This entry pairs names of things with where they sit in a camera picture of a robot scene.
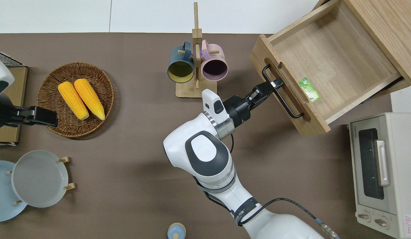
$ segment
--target green snack package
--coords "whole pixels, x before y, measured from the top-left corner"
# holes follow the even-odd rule
[[[309,97],[312,103],[316,102],[316,100],[319,100],[321,98],[321,96],[318,94],[318,92],[313,87],[312,83],[307,77],[304,77],[304,79],[300,80],[298,83],[300,84],[301,88],[306,93],[307,97]]]

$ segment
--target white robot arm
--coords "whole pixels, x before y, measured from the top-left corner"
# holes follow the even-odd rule
[[[14,106],[11,100],[3,94],[15,78],[8,68],[0,61],[0,128],[4,125],[17,127],[19,124],[41,124],[50,127],[58,126],[56,113],[38,106]]]
[[[204,90],[204,112],[171,132],[164,140],[164,150],[170,163],[192,174],[207,197],[228,209],[252,239],[322,239],[297,217],[264,209],[240,183],[231,153],[220,141],[277,90],[274,84],[271,86],[272,90],[264,90],[258,85],[245,98],[234,96],[223,103],[217,94]],[[331,238],[338,239],[329,227],[316,221]]]

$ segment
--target wicker basket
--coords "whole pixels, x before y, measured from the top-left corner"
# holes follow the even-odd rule
[[[37,105],[57,113],[58,127],[47,127],[50,131],[68,138],[85,136],[99,128],[105,121],[89,111],[89,117],[79,120],[70,110],[58,91],[64,81],[74,83],[84,78],[90,83],[105,110],[105,120],[114,104],[114,89],[103,70],[84,62],[73,62],[53,70],[43,81],[37,94]]]

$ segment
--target black cable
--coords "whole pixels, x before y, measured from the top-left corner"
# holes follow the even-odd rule
[[[205,196],[208,198],[208,200],[216,203],[217,205],[219,205],[219,206],[221,206],[222,208],[226,209],[228,212],[231,212],[231,210],[229,210],[223,203],[220,203],[219,201],[212,199],[212,198],[210,197],[210,195],[208,194],[208,192],[206,192],[206,191],[203,191],[203,192],[204,192]]]
[[[252,216],[250,216],[248,219],[246,219],[245,221],[240,221],[238,223],[238,226],[242,227],[243,224],[249,222],[251,219],[253,219],[258,213],[260,213],[265,207],[269,206],[270,204],[274,203],[275,201],[289,201],[290,203],[295,204],[296,206],[298,206],[299,208],[303,209],[303,211],[305,211],[309,216],[311,216],[313,219],[316,219],[315,216],[313,216],[312,213],[310,213],[307,209],[305,209],[303,206],[301,206],[300,204],[298,204],[295,201],[292,201],[291,199],[288,198],[283,198],[283,197],[279,197],[279,198],[275,198],[273,200],[270,200],[268,203],[266,203],[264,206],[262,206],[260,209],[257,210],[257,212],[255,212]]]
[[[233,141],[233,134],[231,134],[231,138],[232,138],[232,147],[231,147],[231,153],[232,153],[232,150],[233,150],[233,145],[234,145],[234,141]]]

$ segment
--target light blue plate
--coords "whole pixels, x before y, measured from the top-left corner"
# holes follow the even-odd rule
[[[14,204],[20,200],[12,189],[11,174],[8,174],[14,167],[14,163],[0,160],[0,221],[17,216],[27,206],[24,202]]]

